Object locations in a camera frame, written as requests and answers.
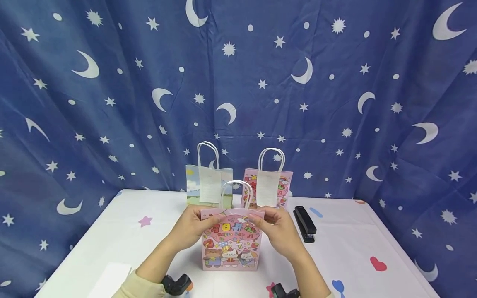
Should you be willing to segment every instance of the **white paper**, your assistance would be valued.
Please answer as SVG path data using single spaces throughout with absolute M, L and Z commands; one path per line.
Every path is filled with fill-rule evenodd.
M 121 287 L 130 271 L 130 265 L 108 263 L 88 298 L 110 298 Z
M 280 172 L 258 171 L 257 173 L 257 205 L 277 206 L 278 182 Z
M 199 167 L 199 202 L 219 203 L 222 191 L 220 172 L 205 166 Z

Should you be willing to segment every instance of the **sleeve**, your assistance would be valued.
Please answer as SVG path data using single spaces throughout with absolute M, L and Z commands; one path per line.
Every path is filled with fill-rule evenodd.
M 134 270 L 111 298 L 164 298 L 166 290 L 162 284 L 155 284 L 136 275 Z

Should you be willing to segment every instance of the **black stapler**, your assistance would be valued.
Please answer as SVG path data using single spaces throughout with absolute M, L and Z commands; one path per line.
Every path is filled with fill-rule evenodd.
M 271 292 L 275 298 L 298 298 L 300 292 L 297 289 L 293 289 L 290 293 L 285 292 L 281 284 L 276 284 L 271 288 Z
M 293 211 L 297 220 L 298 228 L 305 243 L 315 242 L 314 234 L 316 234 L 315 224 L 311 221 L 310 215 L 303 206 L 296 206 Z
M 187 274 L 183 274 L 177 281 L 166 275 L 161 284 L 164 285 L 166 293 L 172 296 L 180 296 L 186 290 L 191 290 L 193 287 L 192 280 L 190 280 Z

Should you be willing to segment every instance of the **hand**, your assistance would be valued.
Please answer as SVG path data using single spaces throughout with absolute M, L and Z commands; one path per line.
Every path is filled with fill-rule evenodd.
M 283 207 L 276 209 L 266 206 L 258 207 L 257 210 L 265 211 L 265 220 L 253 214 L 249 218 L 267 234 L 271 245 L 279 254 L 291 262 L 301 254 L 301 250 L 306 251 L 290 214 Z
M 193 246 L 202 236 L 202 233 L 224 219 L 225 216 L 221 215 L 200 220 L 200 211 L 210 208 L 210 206 L 187 206 L 165 238 L 165 241 L 169 243 L 174 251 L 179 252 Z

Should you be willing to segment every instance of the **table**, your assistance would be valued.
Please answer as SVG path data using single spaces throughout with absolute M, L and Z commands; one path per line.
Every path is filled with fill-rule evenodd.
M 239 203 L 240 196 L 234 195 L 234 206 Z M 339 280 L 346 297 L 439 297 L 367 203 L 291 197 L 287 209 L 291 212 L 295 206 L 304 206 L 317 227 L 316 242 L 305 246 L 337 298 L 341 294 L 333 285 Z M 108 263 L 137 268 L 185 207 L 184 192 L 122 190 L 36 298 L 86 298 Z M 144 216 L 153 218 L 151 225 L 141 227 L 138 221 Z M 286 291 L 297 288 L 290 264 L 266 235 L 256 272 L 202 271 L 200 245 L 180 252 L 168 272 L 175 279 L 183 273 L 190 276 L 191 298 L 266 298 L 272 282 L 282 283 Z

